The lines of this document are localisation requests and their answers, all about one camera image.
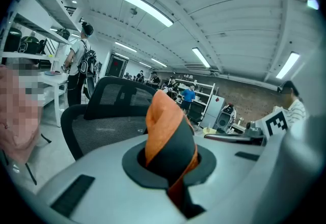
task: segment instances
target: lit rectangular light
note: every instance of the lit rectangular light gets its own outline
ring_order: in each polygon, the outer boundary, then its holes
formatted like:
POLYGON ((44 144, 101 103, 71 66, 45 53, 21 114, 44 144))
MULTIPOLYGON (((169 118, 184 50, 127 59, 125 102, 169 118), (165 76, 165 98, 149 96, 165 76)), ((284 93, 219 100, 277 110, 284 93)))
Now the lit rectangular light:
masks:
POLYGON ((116 53, 117 55, 119 55, 119 56, 121 56, 121 57, 123 57, 123 58, 125 58, 125 59, 129 59, 128 57, 125 57, 124 55, 122 55, 122 54, 119 54, 119 53, 116 53))
POLYGON ((307 0, 307 6, 314 10, 319 9, 319 4, 317 0, 307 0))
POLYGON ((141 63, 142 65, 144 65, 144 66, 146 66, 146 67, 150 67, 150 68, 152 68, 151 66, 146 65, 146 64, 144 64, 144 63, 142 63, 142 62, 139 62, 139 63, 141 63))
POLYGON ((280 73, 276 76, 276 78, 282 79, 286 75, 286 73, 289 72, 291 67, 293 67, 299 57, 300 55, 298 53, 292 52, 289 59, 285 63, 284 67, 281 69, 280 73))
POLYGON ((160 65, 162 65, 162 66, 164 66, 164 67, 167 67, 166 65, 164 65, 164 64, 162 64, 161 62, 159 62, 159 61, 157 61, 157 60, 155 60, 155 59, 151 59, 152 61, 155 61, 155 62, 157 62, 157 63, 159 63, 160 65))
POLYGON ((149 4, 144 0, 125 0, 136 7, 146 11, 148 14, 152 15, 154 18, 158 19, 165 26, 170 27, 173 25, 173 21, 169 19, 166 15, 164 15, 161 11, 155 8, 153 5, 149 4))
POLYGON ((133 52, 137 52, 137 50, 134 50, 134 49, 132 49, 132 48, 130 48, 130 47, 127 47, 127 46, 125 46, 125 45, 123 45, 123 44, 121 44, 121 43, 119 43, 119 42, 115 42, 117 45, 119 45, 119 46, 122 46, 122 47, 124 47, 124 48, 126 48, 126 49, 129 49, 129 50, 131 50, 131 51, 133 51, 133 52))
POLYGON ((197 47, 193 48, 193 52, 200 59, 200 61, 204 64, 205 67, 207 67, 207 68, 210 67, 209 63, 205 60, 204 56, 200 53, 200 51, 197 47))

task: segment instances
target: yellow object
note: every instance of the yellow object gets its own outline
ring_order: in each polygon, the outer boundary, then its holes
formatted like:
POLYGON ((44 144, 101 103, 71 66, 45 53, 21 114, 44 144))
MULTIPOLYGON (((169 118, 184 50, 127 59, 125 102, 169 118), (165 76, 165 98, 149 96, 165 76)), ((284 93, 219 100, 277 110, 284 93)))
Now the yellow object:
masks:
POLYGON ((214 134, 214 133, 216 133, 216 130, 213 129, 213 128, 207 128, 207 127, 205 127, 205 128, 203 129, 203 133, 204 133, 204 134, 209 134, 209 133, 214 134))

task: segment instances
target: blue shirt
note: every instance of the blue shirt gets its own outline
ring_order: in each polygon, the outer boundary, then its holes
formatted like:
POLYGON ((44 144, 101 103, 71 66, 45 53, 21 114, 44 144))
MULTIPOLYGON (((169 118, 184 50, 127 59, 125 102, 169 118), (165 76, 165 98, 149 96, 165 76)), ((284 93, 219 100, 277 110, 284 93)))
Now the blue shirt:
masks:
POLYGON ((184 96, 184 100, 187 102, 192 102, 193 101, 192 99, 196 97, 195 91, 191 91, 189 89, 183 90, 181 95, 184 96))

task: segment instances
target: person in blue shirt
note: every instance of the person in blue shirt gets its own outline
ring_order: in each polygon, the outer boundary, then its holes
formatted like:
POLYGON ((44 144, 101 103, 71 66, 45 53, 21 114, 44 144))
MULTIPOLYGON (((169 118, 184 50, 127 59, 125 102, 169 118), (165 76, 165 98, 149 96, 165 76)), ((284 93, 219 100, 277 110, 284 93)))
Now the person in blue shirt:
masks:
POLYGON ((181 109, 183 110, 183 112, 185 114, 187 114, 187 112, 189 111, 190 105, 191 103, 194 101, 195 99, 195 86, 191 85, 190 89, 186 89, 181 93, 182 96, 182 103, 181 103, 181 109))

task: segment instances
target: refrigerator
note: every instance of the refrigerator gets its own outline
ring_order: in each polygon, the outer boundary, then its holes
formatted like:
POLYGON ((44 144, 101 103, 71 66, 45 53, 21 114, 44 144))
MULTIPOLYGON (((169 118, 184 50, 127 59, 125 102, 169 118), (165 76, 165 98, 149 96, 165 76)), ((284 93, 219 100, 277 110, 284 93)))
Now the refrigerator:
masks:
POLYGON ((222 108, 224 107, 224 102, 225 99, 223 97, 212 95, 204 118, 200 123, 200 127, 213 128, 222 108))

